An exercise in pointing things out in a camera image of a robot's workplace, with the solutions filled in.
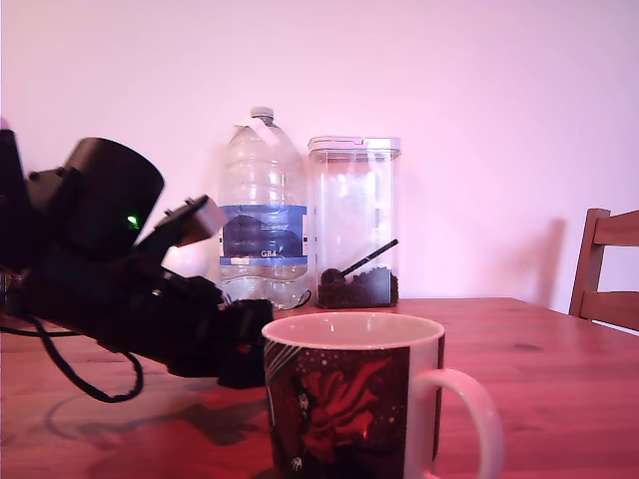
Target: table surface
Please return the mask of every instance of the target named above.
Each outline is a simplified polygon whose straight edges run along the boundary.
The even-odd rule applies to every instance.
[[[404,299],[384,311],[445,326],[446,367],[474,376],[499,408],[504,478],[639,477],[639,337],[511,298]],[[106,392],[130,389],[123,356],[86,337],[56,343]],[[263,388],[175,377],[143,359],[142,394],[103,404],[76,389],[38,339],[4,334],[1,349],[3,479],[274,477]],[[438,462],[443,479],[475,477],[478,440],[448,392]]]

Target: mug rim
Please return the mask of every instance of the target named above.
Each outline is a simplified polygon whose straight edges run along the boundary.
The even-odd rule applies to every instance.
[[[294,341],[290,339],[284,339],[281,337],[277,337],[271,333],[271,329],[277,327],[277,324],[286,325],[287,322],[297,322],[300,321],[301,318],[317,318],[321,316],[369,316],[375,317],[376,315],[380,316],[393,316],[393,317],[404,317],[409,318],[410,320],[418,320],[421,322],[426,322],[436,328],[436,332],[431,335],[416,337],[415,339],[410,339],[407,341],[397,341],[397,342],[386,342],[386,343],[374,343],[374,344],[329,344],[327,342],[311,342],[311,341]],[[289,346],[296,347],[305,347],[312,349],[324,349],[324,350],[335,350],[335,351],[366,351],[366,350],[382,350],[382,349],[395,349],[401,347],[410,347],[419,344],[424,344],[430,341],[437,341],[445,334],[444,327],[441,323],[429,319],[427,317],[414,316],[411,314],[398,314],[395,312],[385,312],[385,311],[326,311],[326,312],[313,312],[310,314],[296,314],[293,316],[282,317],[280,319],[275,319],[274,321],[266,324],[262,328],[262,336],[266,339],[269,339],[273,342],[279,344],[286,344]]]

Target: green led light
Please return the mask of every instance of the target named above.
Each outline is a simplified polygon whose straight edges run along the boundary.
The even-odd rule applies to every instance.
[[[138,219],[136,217],[127,217],[127,221],[136,230],[140,229],[140,226],[138,225]]]

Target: red graphic on mug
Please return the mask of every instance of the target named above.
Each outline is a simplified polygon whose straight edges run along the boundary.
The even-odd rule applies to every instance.
[[[265,351],[281,477],[401,477],[408,347],[340,351],[270,343]]]

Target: black cable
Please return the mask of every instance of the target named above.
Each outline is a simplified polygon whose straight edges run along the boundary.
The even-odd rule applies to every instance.
[[[76,374],[73,368],[69,365],[67,361],[60,355],[58,349],[56,349],[55,344],[51,340],[51,337],[54,333],[48,332],[42,323],[33,316],[28,316],[24,318],[26,321],[33,324],[38,330],[39,337],[42,340],[42,344],[44,345],[47,354],[51,360],[55,363],[56,366],[62,371],[62,373],[67,376],[67,378],[73,382],[78,388],[80,388],[83,392],[88,394],[89,396],[97,399],[98,401],[107,402],[107,403],[115,403],[115,402],[124,402],[130,399],[133,399],[138,394],[142,392],[142,388],[144,387],[144,373],[142,370],[142,364],[137,357],[135,357],[130,352],[122,351],[122,354],[129,359],[133,363],[133,368],[136,371],[136,383],[126,394],[118,394],[116,396],[110,396],[104,391],[101,391],[97,387],[89,384],[84,379]]]
[[[7,334],[15,334],[16,336],[28,336],[28,337],[40,337],[38,331],[28,331],[26,329],[16,329],[14,327],[0,326],[0,332],[6,332]],[[69,337],[79,336],[80,334],[74,331],[49,331],[50,337]]]

